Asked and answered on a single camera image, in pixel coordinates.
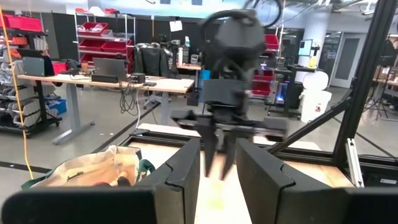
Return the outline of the black storage rack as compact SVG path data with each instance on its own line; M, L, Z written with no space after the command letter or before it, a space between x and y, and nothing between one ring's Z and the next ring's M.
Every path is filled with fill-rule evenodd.
M46 77L54 74L48 54L47 34L0 27L0 132L29 138L61 119L45 102L52 85L23 80L19 75Z

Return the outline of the dark jackets on chairs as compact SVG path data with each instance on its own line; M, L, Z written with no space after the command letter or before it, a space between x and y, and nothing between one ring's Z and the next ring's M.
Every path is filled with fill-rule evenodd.
M157 42L135 45L133 72L144 73L147 76L178 79L172 71L169 59L172 52Z

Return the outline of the white plastic bucket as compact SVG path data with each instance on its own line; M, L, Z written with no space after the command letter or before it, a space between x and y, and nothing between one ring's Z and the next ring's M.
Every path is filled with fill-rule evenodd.
M331 100L332 93L320 90L304 90L300 95L300 120L309 123L321 116Z

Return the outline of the large red storage bin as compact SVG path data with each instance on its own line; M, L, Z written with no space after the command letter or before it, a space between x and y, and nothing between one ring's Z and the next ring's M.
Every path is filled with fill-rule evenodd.
M31 32L42 32L42 23L39 19L4 14L0 16L0 27L7 29L19 29Z

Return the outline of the small computer monitor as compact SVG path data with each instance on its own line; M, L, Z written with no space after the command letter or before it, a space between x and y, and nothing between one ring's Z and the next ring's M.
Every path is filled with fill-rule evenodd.
M303 57L309 57L312 51L312 39L301 40L298 50L298 55Z

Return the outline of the black red gardening glove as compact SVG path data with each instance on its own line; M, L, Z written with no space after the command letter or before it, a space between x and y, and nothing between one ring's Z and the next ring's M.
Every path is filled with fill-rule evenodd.
M125 177L119 177L118 179L108 182L97 182L94 186L102 186L102 187L122 187L122 186L131 186L130 181Z

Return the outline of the white flat bar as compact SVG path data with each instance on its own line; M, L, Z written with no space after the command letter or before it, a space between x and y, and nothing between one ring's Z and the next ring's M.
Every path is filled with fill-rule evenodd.
M364 187L363 175L354 139L348 138L346 140L345 149L351 182L355 187Z

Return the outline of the wooden desk grey legs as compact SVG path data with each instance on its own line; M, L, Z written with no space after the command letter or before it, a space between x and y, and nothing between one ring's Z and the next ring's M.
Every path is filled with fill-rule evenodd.
M42 82L52 83L64 83L67 88L67 115L70 121L70 129L57 136L52 140L54 145L61 145L67 141L77 137L79 134L85 132L95 125L94 121L90 121L87 124L81 124L80 112L78 107L78 97L76 91L76 85L91 85L100 87L127 87L127 82L121 83L105 83L105 82L93 82L90 78L84 78L82 76L72 78L69 75L57 75L52 77L37 77L32 75L19 75L18 78L23 80L34 80L38 84ZM133 84L133 88L139 91L149 90L154 92L161 92L161 105L162 105L162 124L167 124L169 117L169 94L170 93L181 93L186 94L188 89L194 84L191 79L172 79L163 77L150 77L149 80L155 83L155 86L143 86L142 84Z

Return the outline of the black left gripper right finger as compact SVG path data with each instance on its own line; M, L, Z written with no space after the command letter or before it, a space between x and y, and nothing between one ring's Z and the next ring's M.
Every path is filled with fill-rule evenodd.
M239 183L252 224L344 224L344 198L245 139L236 141Z

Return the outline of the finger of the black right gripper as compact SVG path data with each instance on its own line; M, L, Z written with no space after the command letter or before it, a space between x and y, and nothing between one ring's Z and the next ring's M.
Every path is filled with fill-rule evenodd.
M234 164L236 140L241 135L239 131L231 131L224 140L225 160L221 173L221 180L224 180Z
M197 132L205 144L205 177L208 177L216 153L218 138L215 135L216 126L212 119L198 119Z

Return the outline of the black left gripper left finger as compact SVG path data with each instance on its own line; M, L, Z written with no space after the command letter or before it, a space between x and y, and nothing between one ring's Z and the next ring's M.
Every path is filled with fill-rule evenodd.
M137 224L194 224L200 182L200 141L191 139L136 184Z

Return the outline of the blue barrel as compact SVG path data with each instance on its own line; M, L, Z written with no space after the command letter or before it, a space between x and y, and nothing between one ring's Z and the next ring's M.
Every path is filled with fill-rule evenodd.
M205 89L205 81L210 79L211 72L209 70L201 70L199 73L198 90L200 94L200 102L203 103L203 94Z

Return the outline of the beige green canvas gardening bag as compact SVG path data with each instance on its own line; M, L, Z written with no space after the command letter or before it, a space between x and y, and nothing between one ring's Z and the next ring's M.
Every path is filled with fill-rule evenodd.
M122 171L127 172L126 178L134 185L155 171L155 166L142 157L141 149L138 147L111 145L103 152L69 159L42 177L22 184L21 189L110 183L116 180Z

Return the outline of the grey laptop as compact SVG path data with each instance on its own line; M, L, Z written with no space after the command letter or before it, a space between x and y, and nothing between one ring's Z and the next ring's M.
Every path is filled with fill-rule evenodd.
M119 83L127 80L124 60L111 58L93 58L95 66L91 76L93 82Z

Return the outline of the blue storage bin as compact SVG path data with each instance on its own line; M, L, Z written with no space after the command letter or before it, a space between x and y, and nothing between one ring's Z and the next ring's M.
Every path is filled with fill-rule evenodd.
M67 100L63 98L46 98L46 105L50 110L57 110L57 114L61 115L67 112Z

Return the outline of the hanging bicycle wheel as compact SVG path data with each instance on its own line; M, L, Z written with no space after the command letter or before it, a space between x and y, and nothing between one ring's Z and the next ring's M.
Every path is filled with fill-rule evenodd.
M284 12L281 0L245 0L243 8L255 10L263 28L274 27Z

